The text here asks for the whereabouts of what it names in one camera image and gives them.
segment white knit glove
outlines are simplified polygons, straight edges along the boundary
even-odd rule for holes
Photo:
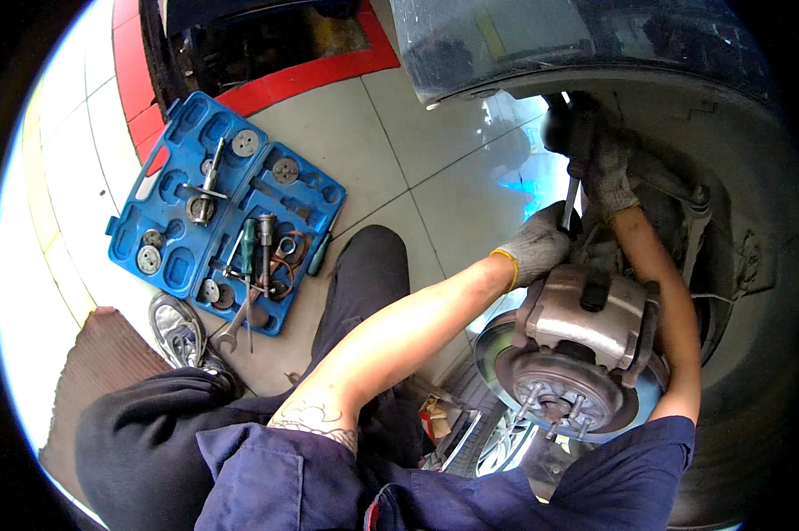
[[[526,287],[562,263],[570,253],[570,238],[558,229],[564,213],[564,201],[553,203],[527,219],[511,239],[491,251],[509,257],[514,264],[514,278],[509,291]],[[579,215],[571,214],[571,227],[579,226]]]
[[[608,221],[616,213],[638,205],[638,197],[626,177],[631,150],[618,143],[612,133],[601,133],[594,150],[582,186],[588,201],[596,205],[603,221]]]

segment yellow glove cuff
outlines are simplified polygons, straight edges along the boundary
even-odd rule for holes
[[[511,263],[514,264],[514,275],[511,277],[511,285],[508,288],[508,291],[511,292],[511,290],[514,289],[514,286],[517,284],[517,259],[512,257],[510,252],[502,249],[494,249],[488,256],[492,257],[495,254],[501,254],[502,256],[507,257],[509,260],[511,260]]]

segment shoe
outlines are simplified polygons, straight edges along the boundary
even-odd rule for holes
[[[205,327],[190,304],[160,292],[149,305],[149,323],[158,351],[170,366],[176,369],[195,367],[224,377],[237,394],[242,394],[242,383],[207,344]]]

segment screwdriver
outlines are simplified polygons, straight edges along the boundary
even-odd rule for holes
[[[248,218],[243,224],[243,239],[240,240],[240,256],[243,264],[240,272],[244,274],[245,282],[245,302],[248,304],[245,309],[245,322],[249,329],[249,352],[255,352],[255,346],[252,343],[251,337],[251,302],[249,298],[249,290],[251,290],[251,263],[255,254],[255,227],[256,221],[254,218]]]

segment screwdriver handle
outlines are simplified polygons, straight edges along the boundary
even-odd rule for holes
[[[240,240],[240,256],[243,261],[240,272],[243,274],[251,274],[251,263],[255,255],[256,225],[257,221],[254,218],[246,219],[243,224],[243,239]]]

